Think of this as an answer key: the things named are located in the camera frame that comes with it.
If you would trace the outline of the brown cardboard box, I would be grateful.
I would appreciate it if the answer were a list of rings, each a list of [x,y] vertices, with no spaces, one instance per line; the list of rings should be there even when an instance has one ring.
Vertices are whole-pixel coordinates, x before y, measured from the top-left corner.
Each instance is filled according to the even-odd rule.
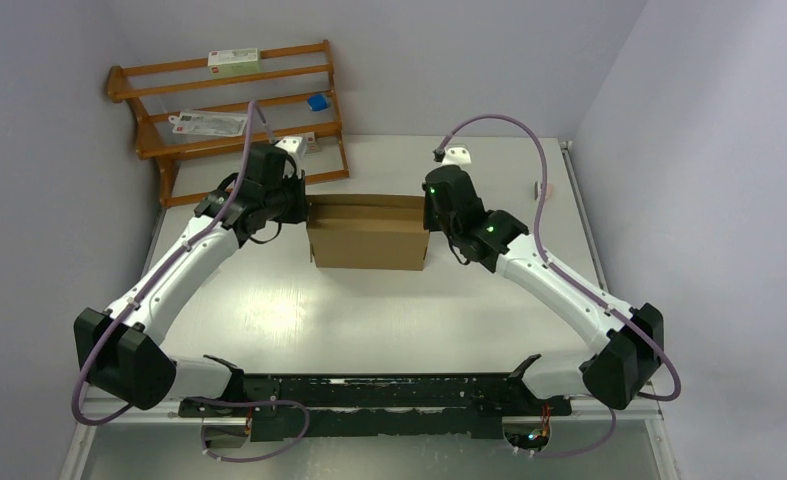
[[[308,197],[306,232],[318,268],[421,271],[429,244],[421,196]]]

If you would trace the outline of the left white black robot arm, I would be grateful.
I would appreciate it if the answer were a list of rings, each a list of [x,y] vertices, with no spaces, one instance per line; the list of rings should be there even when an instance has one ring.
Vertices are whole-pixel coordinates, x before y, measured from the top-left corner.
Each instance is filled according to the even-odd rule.
[[[259,230],[306,221],[306,149],[295,136],[251,145],[240,170],[195,207],[179,238],[136,285],[105,309],[78,315],[74,336],[84,381],[126,408],[204,397],[223,416],[242,409],[242,369],[211,355],[172,358],[161,344],[203,283]]]

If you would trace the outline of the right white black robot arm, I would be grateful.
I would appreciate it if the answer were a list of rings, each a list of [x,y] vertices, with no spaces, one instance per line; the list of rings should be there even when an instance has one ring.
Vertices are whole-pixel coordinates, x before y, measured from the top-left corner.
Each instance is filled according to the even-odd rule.
[[[568,324],[586,345],[581,352],[541,354],[508,391],[511,406],[531,414],[546,399],[589,395],[625,409],[663,362],[664,319],[649,303],[639,308],[595,286],[538,250],[525,224],[488,210],[470,176],[455,165],[430,171],[423,183],[426,212],[454,253],[520,286]]]

